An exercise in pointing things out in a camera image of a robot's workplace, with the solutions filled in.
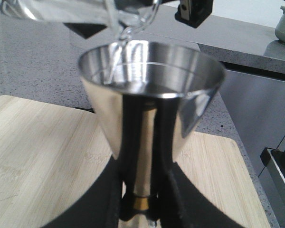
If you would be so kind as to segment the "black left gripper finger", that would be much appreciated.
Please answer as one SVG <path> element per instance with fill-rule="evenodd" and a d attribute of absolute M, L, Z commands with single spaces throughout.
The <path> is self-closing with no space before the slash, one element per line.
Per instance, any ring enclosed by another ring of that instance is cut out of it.
<path fill-rule="evenodd" d="M 162 228 L 241 228 L 191 183 L 177 163 L 158 193 Z"/>
<path fill-rule="evenodd" d="M 70 208 L 48 222 L 45 228 L 118 227 L 122 181 L 117 161 L 110 158 L 96 181 Z"/>

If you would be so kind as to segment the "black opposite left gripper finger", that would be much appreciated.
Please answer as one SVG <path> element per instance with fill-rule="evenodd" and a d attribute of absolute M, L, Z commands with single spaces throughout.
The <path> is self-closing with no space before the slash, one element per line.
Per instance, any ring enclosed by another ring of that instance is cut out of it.
<path fill-rule="evenodd" d="M 107 28 L 101 24 L 64 23 L 64 25 L 84 39 L 88 39 Z"/>
<path fill-rule="evenodd" d="M 198 28 L 212 13 L 214 0 L 180 0 L 174 17 L 192 28 Z"/>

